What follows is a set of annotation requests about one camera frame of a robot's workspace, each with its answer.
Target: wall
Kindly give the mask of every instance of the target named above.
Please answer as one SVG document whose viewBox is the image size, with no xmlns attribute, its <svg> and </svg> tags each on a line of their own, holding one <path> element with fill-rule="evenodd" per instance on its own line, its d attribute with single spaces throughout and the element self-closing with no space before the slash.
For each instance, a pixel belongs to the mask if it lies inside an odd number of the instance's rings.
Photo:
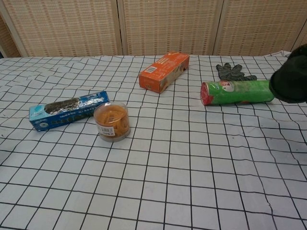
<svg viewBox="0 0 307 230">
<path fill-rule="evenodd" d="M 7 58 L 20 57 L 20 53 L 15 45 L 11 33 L 0 16 L 0 52 Z"/>
<path fill-rule="evenodd" d="M 0 0 L 22 56 L 265 55 L 307 43 L 306 12 L 306 0 Z"/>
</svg>

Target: green cylindrical container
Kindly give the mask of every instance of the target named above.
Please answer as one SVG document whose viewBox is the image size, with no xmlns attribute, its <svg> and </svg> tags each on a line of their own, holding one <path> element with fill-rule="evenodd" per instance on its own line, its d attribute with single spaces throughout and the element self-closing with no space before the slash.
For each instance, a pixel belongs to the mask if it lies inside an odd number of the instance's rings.
<svg viewBox="0 0 307 230">
<path fill-rule="evenodd" d="M 203 82 L 201 101 L 204 105 L 270 102 L 274 96 L 269 80 Z"/>
</svg>

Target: clear plastic jar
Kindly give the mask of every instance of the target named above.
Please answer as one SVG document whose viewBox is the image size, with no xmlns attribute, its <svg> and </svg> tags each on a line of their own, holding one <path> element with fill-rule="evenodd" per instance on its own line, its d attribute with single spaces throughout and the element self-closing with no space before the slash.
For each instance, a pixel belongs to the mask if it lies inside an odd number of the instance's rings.
<svg viewBox="0 0 307 230">
<path fill-rule="evenodd" d="M 120 141 L 130 133 L 128 110 L 123 103 L 109 102 L 98 106 L 94 119 L 99 135 L 105 141 Z"/>
</svg>

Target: blue box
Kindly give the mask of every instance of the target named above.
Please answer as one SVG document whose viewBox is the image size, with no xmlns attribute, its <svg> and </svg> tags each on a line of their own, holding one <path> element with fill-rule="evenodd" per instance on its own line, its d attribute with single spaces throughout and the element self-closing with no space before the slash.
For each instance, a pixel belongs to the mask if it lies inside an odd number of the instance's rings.
<svg viewBox="0 0 307 230">
<path fill-rule="evenodd" d="M 63 126 L 92 116 L 97 106 L 109 102 L 105 91 L 61 102 L 30 107 L 29 121 L 37 131 Z"/>
</svg>

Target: black object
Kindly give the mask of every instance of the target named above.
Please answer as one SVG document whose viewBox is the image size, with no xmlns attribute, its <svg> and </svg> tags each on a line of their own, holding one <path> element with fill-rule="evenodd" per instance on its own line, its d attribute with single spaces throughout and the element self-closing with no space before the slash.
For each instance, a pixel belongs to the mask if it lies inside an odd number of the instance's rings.
<svg viewBox="0 0 307 230">
<path fill-rule="evenodd" d="M 271 77 L 273 95 L 288 103 L 307 102 L 307 44 L 295 49 Z"/>
<path fill-rule="evenodd" d="M 221 65 L 216 66 L 217 71 L 219 72 L 219 77 L 224 81 L 255 81 L 257 77 L 255 75 L 244 77 L 244 73 L 241 72 L 242 66 L 235 65 L 231 68 L 229 63 L 225 63 L 224 67 Z"/>
</svg>

